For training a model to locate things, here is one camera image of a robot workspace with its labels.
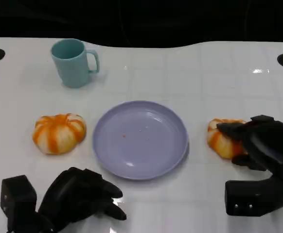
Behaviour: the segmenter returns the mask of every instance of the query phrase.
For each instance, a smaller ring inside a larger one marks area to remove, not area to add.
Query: small pumpkin
[[[45,154],[62,154],[80,143],[86,131],[86,123],[79,115],[42,116],[35,123],[33,141]]]
[[[246,123],[246,121],[241,119],[213,119],[208,124],[208,134],[207,143],[209,146],[222,158],[232,159],[239,154],[245,154],[241,142],[232,140],[231,138],[225,136],[217,129],[218,123],[232,123],[240,122]]]

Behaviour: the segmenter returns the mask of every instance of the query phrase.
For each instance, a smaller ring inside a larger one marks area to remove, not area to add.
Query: purple plate
[[[132,180],[148,180],[173,169],[184,157],[188,135],[181,119],[153,102],[120,104],[98,121],[93,149],[111,173]]]

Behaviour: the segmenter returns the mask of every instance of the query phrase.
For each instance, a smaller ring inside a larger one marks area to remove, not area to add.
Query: mug
[[[87,53],[95,57],[96,70],[89,70]],[[51,48],[59,77],[63,85],[72,88],[82,87],[90,81],[90,74],[99,72],[99,60],[95,50],[87,50],[82,41],[63,39]]]

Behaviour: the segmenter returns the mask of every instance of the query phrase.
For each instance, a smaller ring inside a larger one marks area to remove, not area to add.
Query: table surface
[[[97,50],[101,72],[80,89],[61,84],[50,56],[58,39],[0,38],[0,186],[25,174],[38,206],[52,181],[76,166],[99,172],[123,190],[119,205],[128,215],[119,222],[92,216],[64,233],[283,233],[283,208],[263,217],[226,215],[225,181],[260,180],[251,171],[220,159],[206,144],[208,122],[260,114],[283,121],[283,43],[208,42],[172,49],[124,49],[86,44]],[[89,55],[89,63],[94,65]],[[188,157],[155,180],[117,178],[97,163],[91,134],[104,112],[128,100],[151,100],[173,109],[184,121]],[[87,122],[84,142],[63,156],[46,156],[31,133],[42,115],[77,113]],[[0,209],[0,233],[6,217]]]

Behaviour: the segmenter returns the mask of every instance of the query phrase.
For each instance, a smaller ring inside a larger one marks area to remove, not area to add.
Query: robotic hand
[[[227,181],[226,212],[233,216],[262,216],[283,207],[283,123],[269,116],[255,116],[242,123],[219,123],[227,137],[241,141],[248,155],[232,162],[254,170],[268,169],[262,181]]]
[[[113,198],[122,196],[100,174],[71,167],[49,187],[38,212],[36,192],[24,175],[2,181],[0,205],[8,218],[8,233],[55,233],[99,212],[126,220],[123,210],[113,204]]]
[[[112,199],[122,196],[121,190],[105,181],[102,175],[71,167],[55,179],[38,213],[49,219],[58,231],[98,212],[126,220],[126,214]]]

